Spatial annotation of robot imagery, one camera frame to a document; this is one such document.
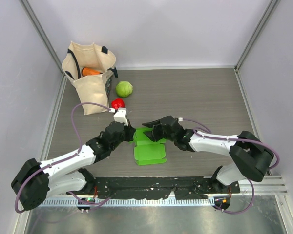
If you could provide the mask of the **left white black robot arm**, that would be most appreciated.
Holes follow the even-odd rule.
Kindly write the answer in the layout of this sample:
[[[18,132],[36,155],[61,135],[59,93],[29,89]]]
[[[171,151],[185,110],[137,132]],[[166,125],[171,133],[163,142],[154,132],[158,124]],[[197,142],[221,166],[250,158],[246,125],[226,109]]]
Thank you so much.
[[[90,194],[94,177],[85,166],[109,157],[121,143],[133,141],[135,132],[130,123],[113,121],[97,137],[70,153],[40,162],[35,158],[27,160],[11,182],[16,194],[15,211],[21,214],[32,210],[61,193]]]

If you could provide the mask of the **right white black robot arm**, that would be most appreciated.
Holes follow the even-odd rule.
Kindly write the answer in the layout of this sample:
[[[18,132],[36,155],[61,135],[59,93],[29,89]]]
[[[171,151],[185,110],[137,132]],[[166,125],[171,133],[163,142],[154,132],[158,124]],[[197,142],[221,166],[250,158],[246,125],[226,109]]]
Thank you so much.
[[[169,140],[182,151],[210,152],[230,157],[233,163],[218,167],[210,179],[209,185],[215,192],[223,192],[242,179],[261,182],[265,173],[280,161],[277,152],[251,132],[242,131],[231,136],[214,135],[206,126],[184,128],[181,121],[184,119],[166,116],[143,123],[149,128],[144,134],[153,142]]]

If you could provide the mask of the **green paper box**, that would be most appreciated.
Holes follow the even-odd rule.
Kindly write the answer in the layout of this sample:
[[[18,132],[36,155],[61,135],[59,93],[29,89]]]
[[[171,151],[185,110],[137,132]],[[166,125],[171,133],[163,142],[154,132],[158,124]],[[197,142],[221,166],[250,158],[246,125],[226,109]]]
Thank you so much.
[[[134,160],[138,166],[162,164],[167,161],[165,139],[153,142],[151,141],[144,132],[150,131],[150,128],[139,127],[136,128],[136,132],[133,136],[133,143],[135,147]]]

